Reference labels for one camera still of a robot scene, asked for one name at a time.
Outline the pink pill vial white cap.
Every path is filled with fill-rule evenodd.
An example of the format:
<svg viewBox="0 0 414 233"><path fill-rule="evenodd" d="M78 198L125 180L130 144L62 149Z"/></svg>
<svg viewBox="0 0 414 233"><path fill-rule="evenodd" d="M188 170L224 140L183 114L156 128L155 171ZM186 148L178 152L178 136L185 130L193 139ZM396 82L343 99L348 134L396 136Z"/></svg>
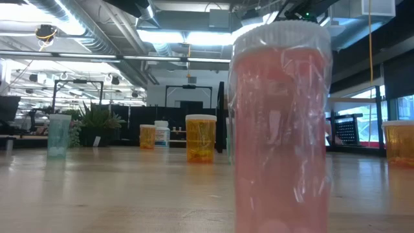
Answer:
<svg viewBox="0 0 414 233"><path fill-rule="evenodd" d="M277 21L234 42L228 110L236 233L327 233L325 105L331 37Z"/></svg>

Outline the black aluminium table frame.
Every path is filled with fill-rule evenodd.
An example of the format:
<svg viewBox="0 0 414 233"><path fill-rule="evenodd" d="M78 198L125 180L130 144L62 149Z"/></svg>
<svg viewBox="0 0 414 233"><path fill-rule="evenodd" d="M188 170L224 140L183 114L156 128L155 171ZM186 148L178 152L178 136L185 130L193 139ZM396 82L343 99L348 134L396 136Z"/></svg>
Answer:
<svg viewBox="0 0 414 233"><path fill-rule="evenodd" d="M347 146L347 145L326 146L326 151L386 157L385 149L368 148L368 147L363 147L363 146Z"/></svg>

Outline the silver ceiling ventilation duct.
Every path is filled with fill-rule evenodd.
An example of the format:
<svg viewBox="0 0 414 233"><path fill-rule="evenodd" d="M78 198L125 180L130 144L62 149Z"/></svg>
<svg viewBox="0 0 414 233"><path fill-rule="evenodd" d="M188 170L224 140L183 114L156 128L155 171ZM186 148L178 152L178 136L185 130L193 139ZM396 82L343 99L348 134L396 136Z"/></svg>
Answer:
<svg viewBox="0 0 414 233"><path fill-rule="evenodd" d="M95 23L92 17L81 7L77 0L26 0L44 13L55 17L60 23L77 23L85 32L78 39L78 43L91 51L93 55L119 55L120 50L107 37L103 30ZM122 60L113 63L121 74L133 85L146 88L148 83L157 84L148 72L140 66L134 66Z"/></svg>

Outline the black perforated metal panel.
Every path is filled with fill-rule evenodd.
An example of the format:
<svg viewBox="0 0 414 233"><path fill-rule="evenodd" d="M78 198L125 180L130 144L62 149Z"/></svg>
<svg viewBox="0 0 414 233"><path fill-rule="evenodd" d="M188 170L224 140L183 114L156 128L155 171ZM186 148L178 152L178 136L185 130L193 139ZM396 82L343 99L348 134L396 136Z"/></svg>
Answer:
<svg viewBox="0 0 414 233"><path fill-rule="evenodd" d="M334 120L327 118L331 126L334 127L335 135L341 140L343 145L360 146L358 131L358 118L363 117L362 113L336 115Z"/></svg>

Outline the orange pill bottle white cap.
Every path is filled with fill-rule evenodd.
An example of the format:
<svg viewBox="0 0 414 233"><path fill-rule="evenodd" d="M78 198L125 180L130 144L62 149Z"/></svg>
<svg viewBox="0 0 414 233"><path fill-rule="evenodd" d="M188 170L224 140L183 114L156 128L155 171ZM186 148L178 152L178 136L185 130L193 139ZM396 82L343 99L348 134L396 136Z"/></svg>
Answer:
<svg viewBox="0 0 414 233"><path fill-rule="evenodd" d="M217 117L186 115L186 154L190 163L212 163Z"/></svg>
<svg viewBox="0 0 414 233"><path fill-rule="evenodd" d="M156 127L149 124L140 125L140 149L153 150L155 147Z"/></svg>
<svg viewBox="0 0 414 233"><path fill-rule="evenodd" d="M388 163L414 168L414 120L386 121L382 129Z"/></svg>

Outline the black room divider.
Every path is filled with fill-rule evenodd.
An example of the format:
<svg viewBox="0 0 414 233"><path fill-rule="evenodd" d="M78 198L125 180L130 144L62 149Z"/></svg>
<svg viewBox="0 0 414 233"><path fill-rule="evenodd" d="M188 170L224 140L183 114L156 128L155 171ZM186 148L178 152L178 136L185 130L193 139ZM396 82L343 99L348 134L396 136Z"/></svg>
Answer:
<svg viewBox="0 0 414 233"><path fill-rule="evenodd" d="M138 146L140 136L140 125L153 125L156 120L168 121L168 127L182 127L186 130L186 115L213 115L216 116L216 108L203 108L199 104L185 105L184 107L127 107L113 105L111 109L122 117L127 123L122 125L117 140L110 143L111 146ZM228 110L224 108L224 148L226 148L226 122Z"/></svg>

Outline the black shelf side frame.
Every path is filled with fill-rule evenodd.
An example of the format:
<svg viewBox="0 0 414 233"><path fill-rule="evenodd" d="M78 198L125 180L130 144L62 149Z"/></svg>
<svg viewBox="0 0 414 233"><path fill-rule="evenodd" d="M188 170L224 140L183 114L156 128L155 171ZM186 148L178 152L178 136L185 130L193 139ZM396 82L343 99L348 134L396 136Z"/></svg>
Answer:
<svg viewBox="0 0 414 233"><path fill-rule="evenodd" d="M224 148L224 82L219 82L219 88L217 92L216 117L217 123L215 147L218 153L222 153Z"/></svg>
<svg viewBox="0 0 414 233"><path fill-rule="evenodd" d="M386 156L385 144L384 144L384 132L382 129L382 97L380 94L380 86L375 86L375 103L376 103L376 116L377 116L377 128L378 128L378 145L379 155L381 157Z"/></svg>

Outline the grey ceiling box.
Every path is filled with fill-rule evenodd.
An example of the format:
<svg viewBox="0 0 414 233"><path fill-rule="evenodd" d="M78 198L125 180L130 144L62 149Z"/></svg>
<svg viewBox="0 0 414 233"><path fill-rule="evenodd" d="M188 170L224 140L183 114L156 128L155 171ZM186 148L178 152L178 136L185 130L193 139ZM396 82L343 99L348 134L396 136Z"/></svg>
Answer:
<svg viewBox="0 0 414 233"><path fill-rule="evenodd" d="M228 28L230 17L228 10L210 9L209 27L210 28Z"/></svg>

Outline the wooden shelf board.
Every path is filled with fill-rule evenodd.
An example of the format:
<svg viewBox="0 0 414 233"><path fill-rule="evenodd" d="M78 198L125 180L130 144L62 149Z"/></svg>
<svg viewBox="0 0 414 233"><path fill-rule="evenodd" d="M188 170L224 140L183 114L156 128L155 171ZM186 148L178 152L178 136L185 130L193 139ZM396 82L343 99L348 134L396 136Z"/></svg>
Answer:
<svg viewBox="0 0 414 233"><path fill-rule="evenodd" d="M328 103L375 103L374 98L328 98Z"/></svg>

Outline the green pill vial white cap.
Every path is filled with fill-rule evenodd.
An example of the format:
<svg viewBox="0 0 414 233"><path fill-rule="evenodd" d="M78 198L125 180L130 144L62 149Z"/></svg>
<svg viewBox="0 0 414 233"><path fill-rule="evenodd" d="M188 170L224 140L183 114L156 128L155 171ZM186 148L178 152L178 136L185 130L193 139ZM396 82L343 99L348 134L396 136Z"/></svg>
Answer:
<svg viewBox="0 0 414 233"><path fill-rule="evenodd" d="M69 146L70 115L52 114L49 118L47 157L65 158Z"/></svg>

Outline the grey ceiling conduit pipe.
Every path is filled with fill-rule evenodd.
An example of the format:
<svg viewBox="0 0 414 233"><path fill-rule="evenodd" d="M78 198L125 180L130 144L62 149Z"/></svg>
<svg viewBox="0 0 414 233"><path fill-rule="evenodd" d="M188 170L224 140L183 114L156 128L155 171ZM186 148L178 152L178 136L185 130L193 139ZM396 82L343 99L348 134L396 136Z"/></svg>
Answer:
<svg viewBox="0 0 414 233"><path fill-rule="evenodd" d="M120 61L120 60L137 60L137 61L168 61L168 62L189 62L189 63L222 63L229 64L229 59L219 58L192 58L192 57L173 57L173 56L130 56L130 55L113 55L113 54L78 54L64 52L38 52L22 50L0 50L0 56L27 57L34 59L44 58L45 60L97 60L97 61Z"/></svg>

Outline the small white rack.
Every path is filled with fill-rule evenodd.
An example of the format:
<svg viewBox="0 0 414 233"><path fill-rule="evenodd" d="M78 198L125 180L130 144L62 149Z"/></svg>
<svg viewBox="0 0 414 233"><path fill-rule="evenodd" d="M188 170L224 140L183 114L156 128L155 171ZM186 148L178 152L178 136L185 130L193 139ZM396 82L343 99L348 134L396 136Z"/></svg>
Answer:
<svg viewBox="0 0 414 233"><path fill-rule="evenodd" d="M186 143L186 130L182 127L172 127L170 142Z"/></svg>

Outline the bright ceiling light panel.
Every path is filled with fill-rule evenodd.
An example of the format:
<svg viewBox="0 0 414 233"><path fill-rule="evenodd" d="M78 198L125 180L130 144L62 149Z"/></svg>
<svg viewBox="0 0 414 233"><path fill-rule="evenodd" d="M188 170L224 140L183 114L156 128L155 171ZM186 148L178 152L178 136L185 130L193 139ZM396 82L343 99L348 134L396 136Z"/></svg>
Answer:
<svg viewBox="0 0 414 233"><path fill-rule="evenodd" d="M231 33L218 32L190 32L184 36L183 32L160 30L137 30L140 39L149 43L189 43L202 46L232 45L239 36Z"/></svg>

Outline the green artificial plant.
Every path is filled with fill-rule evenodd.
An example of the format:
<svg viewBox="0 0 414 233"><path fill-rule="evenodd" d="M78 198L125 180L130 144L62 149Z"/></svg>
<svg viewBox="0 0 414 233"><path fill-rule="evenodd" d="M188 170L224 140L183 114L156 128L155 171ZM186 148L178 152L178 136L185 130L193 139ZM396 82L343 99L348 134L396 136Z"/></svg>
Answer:
<svg viewBox="0 0 414 233"><path fill-rule="evenodd" d="M62 112L63 115L71 116L69 130L70 148L82 146L80 144L80 131L82 127L113 129L114 133L111 142L119 138L122 125L127 123L121 116L110 112L108 107L102 105L91 104L90 107L87 107L84 104L83 107L83 111L81 109L69 109Z"/></svg>

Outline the black background rig frame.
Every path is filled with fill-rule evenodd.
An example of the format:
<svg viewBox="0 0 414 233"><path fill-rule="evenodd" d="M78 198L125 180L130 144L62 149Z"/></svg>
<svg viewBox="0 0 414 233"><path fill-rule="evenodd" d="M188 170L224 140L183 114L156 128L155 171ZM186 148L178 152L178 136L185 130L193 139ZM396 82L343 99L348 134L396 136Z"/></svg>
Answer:
<svg viewBox="0 0 414 233"><path fill-rule="evenodd" d="M210 108L212 107L212 94L213 94L213 87L208 87L208 86L197 86L197 85L191 85L191 84L186 84L186 85L166 85L165 87L165 94L164 94L164 107L168 106L168 89L169 88L182 88L182 89L209 89L210 90Z"/></svg>
<svg viewBox="0 0 414 233"><path fill-rule="evenodd" d="M100 84L100 88L98 89L98 93L100 94L98 104L99 105L102 104L104 81L93 81L93 80L85 80L85 79L55 80L54 81L54 88L53 88L53 96L52 96L52 110L53 111L55 110L57 92L60 89L62 89L68 83L76 83L76 84L98 83L98 84Z"/></svg>

